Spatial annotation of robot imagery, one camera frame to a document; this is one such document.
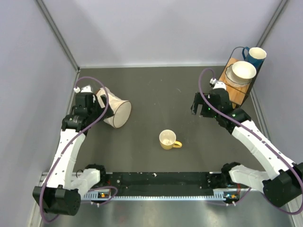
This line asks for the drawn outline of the cream round laundry bag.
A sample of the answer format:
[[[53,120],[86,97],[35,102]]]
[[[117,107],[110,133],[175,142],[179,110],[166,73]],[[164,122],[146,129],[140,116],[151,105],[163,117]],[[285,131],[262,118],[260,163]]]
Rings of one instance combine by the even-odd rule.
[[[120,128],[127,122],[132,105],[129,100],[122,100],[115,96],[108,88],[106,90],[108,92],[109,107],[101,120],[113,128]]]

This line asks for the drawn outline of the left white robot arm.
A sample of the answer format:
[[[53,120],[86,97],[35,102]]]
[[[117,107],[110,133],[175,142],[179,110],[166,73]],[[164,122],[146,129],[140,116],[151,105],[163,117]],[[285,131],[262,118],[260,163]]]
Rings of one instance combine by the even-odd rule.
[[[108,90],[105,86],[102,89],[104,95],[97,96],[91,86],[75,88],[75,105],[62,120],[60,141],[51,169],[42,185],[33,189],[33,197],[46,223],[46,213],[74,216],[85,194],[94,185],[100,188],[107,183],[107,175],[97,165],[90,165],[75,180],[71,178],[88,130],[100,120],[113,116]]]

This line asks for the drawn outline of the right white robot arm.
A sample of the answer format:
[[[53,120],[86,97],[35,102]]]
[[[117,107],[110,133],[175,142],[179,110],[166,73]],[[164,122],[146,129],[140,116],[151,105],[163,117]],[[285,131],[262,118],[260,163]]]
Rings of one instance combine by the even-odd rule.
[[[226,187],[236,183],[261,192],[276,207],[282,207],[303,193],[303,165],[282,154],[259,131],[251,117],[242,109],[232,107],[229,93],[222,82],[216,82],[209,93],[196,92],[192,114],[201,106],[202,117],[214,118],[235,139],[240,141],[263,166],[253,170],[233,162],[222,168],[221,182]]]

